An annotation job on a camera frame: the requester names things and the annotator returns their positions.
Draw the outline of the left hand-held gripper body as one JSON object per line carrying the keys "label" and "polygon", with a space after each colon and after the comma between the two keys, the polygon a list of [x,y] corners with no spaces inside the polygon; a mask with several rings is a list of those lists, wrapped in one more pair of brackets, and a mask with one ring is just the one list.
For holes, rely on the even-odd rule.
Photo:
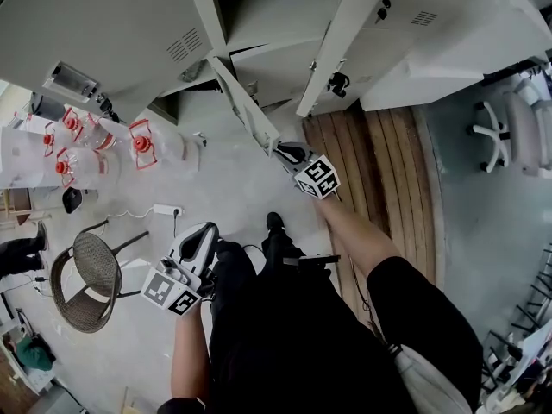
{"label": "left hand-held gripper body", "polygon": [[149,270],[141,295],[156,307],[182,317],[212,294],[215,283],[208,267],[189,269],[166,256]]}

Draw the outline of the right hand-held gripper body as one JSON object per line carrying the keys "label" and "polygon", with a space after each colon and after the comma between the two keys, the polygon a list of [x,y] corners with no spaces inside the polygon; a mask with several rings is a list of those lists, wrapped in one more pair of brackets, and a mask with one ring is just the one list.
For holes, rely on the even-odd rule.
{"label": "right hand-held gripper body", "polygon": [[323,154],[299,172],[294,180],[303,193],[316,199],[326,198],[341,185],[336,169]]}

